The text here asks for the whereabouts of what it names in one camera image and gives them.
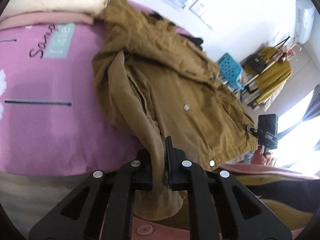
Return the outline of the person's right hand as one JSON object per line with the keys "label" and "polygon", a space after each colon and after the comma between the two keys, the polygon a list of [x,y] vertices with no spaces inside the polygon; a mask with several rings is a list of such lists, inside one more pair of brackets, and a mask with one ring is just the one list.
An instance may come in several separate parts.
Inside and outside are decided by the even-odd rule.
{"label": "person's right hand", "polygon": [[250,163],[254,165],[263,165],[263,166],[274,166],[275,158],[272,157],[271,153],[265,153],[263,154],[263,151],[261,148],[258,148],[253,153]]}

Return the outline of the right forearm pink sleeve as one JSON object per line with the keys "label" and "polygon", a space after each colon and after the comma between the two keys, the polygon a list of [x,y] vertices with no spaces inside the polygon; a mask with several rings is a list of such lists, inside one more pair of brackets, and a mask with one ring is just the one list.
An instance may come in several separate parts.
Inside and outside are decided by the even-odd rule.
{"label": "right forearm pink sleeve", "polygon": [[304,180],[319,180],[319,176],[316,175],[306,175],[298,172],[293,172],[285,168],[269,167],[257,164],[221,164],[219,168],[227,170],[233,173],[239,174],[268,174],[268,175],[279,175],[294,179],[304,179]]}

